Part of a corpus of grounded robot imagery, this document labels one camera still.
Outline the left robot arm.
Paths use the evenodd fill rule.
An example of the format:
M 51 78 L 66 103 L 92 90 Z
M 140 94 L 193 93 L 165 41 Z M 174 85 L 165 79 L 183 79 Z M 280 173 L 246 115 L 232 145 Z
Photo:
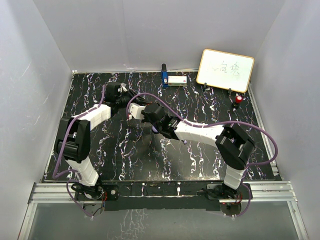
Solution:
M 52 177 L 59 178 L 68 171 L 58 173 L 62 159 L 69 164 L 70 172 L 75 173 L 77 182 L 71 188 L 78 194 L 97 200 L 104 194 L 102 181 L 89 157 L 91 150 L 91 131 L 101 123 L 112 118 L 120 109 L 128 105 L 145 105 L 145 99 L 136 92 L 127 89 L 119 82 L 109 82 L 102 87 L 99 103 L 74 116 L 60 119 L 54 143 L 54 152 L 58 155 Z

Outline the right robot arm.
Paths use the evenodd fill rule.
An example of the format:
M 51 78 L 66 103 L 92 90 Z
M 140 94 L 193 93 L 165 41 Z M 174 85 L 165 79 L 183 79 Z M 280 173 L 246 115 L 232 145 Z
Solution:
M 157 103 L 150 103 L 141 110 L 142 122 L 150 123 L 153 131 L 165 138 L 194 141 L 215 147 L 226 164 L 223 183 L 206 189 L 208 196 L 235 199 L 241 192 L 241 181 L 254 140 L 236 123 L 196 127 L 193 123 L 168 115 Z

